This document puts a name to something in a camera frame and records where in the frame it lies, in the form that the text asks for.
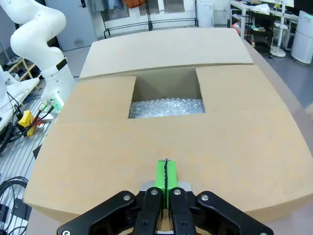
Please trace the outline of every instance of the white pole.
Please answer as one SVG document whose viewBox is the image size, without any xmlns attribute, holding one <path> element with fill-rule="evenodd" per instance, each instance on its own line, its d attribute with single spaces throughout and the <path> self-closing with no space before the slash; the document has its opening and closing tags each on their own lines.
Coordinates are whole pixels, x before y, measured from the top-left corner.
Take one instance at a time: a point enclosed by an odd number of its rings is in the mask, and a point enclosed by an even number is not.
<svg viewBox="0 0 313 235">
<path fill-rule="evenodd" d="M 283 0 L 283 4 L 282 4 L 282 17 L 280 19 L 280 28 L 279 28 L 279 37 L 278 37 L 278 44 L 277 44 L 277 51 L 276 54 L 278 54 L 279 49 L 280 49 L 280 45 L 282 43 L 282 38 L 283 38 L 283 26 L 285 23 L 285 11 L 286 11 L 286 2 L 287 0 Z"/>
</svg>

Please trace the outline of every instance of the yellow connector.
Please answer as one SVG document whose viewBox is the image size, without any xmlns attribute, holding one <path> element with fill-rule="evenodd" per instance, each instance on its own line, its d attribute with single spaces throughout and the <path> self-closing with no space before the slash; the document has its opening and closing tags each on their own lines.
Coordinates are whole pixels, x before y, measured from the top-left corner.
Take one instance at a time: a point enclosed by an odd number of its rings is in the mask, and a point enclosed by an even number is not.
<svg viewBox="0 0 313 235">
<path fill-rule="evenodd" d="M 19 121 L 19 125 L 22 127 L 28 127 L 31 124 L 32 119 L 34 119 L 34 116 L 31 114 L 29 110 L 24 111 L 24 115 Z M 27 136 L 31 136 L 35 131 L 35 126 L 32 126 L 29 131 L 27 132 Z"/>
</svg>

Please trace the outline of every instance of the box opening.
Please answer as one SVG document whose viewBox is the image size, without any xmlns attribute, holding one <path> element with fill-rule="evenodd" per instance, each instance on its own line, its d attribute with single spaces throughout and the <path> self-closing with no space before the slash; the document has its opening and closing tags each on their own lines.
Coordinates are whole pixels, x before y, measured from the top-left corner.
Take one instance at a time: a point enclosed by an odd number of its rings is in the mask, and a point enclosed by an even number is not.
<svg viewBox="0 0 313 235">
<path fill-rule="evenodd" d="M 129 118 L 205 113 L 195 67 L 138 71 Z"/>
</svg>

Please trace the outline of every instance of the gray table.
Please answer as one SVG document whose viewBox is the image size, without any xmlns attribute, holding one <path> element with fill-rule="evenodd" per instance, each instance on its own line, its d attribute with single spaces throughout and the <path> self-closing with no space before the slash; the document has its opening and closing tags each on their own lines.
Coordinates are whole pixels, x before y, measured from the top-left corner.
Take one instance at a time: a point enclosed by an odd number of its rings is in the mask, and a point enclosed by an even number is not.
<svg viewBox="0 0 313 235">
<path fill-rule="evenodd" d="M 279 75 L 272 69 L 266 60 L 254 50 L 246 41 L 245 46 L 248 49 L 254 64 L 266 75 L 270 83 L 277 90 L 282 100 L 288 106 L 290 113 L 296 121 L 307 145 L 313 153 L 313 124 L 305 113 L 296 97 L 292 94 Z M 310 235 L 312 234 L 312 221 L 313 221 L 313 202 L 299 208 L 291 215 L 285 218 L 267 222 L 266 225 L 274 230 L 275 235 Z M 28 235 L 55 235 L 57 228 L 61 225 L 60 222 L 51 219 L 42 213 L 33 210 L 28 223 L 26 234 Z"/>
</svg>

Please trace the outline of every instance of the gray cloth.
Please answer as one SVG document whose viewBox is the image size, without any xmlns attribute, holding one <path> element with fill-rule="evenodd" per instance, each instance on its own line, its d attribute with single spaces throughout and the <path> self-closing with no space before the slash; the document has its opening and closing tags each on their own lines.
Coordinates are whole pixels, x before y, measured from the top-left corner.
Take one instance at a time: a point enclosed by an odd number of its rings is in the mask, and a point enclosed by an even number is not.
<svg viewBox="0 0 313 235">
<path fill-rule="evenodd" d="M 104 11 L 108 8 L 106 0 L 89 0 L 89 5 L 92 12 Z"/>
</svg>

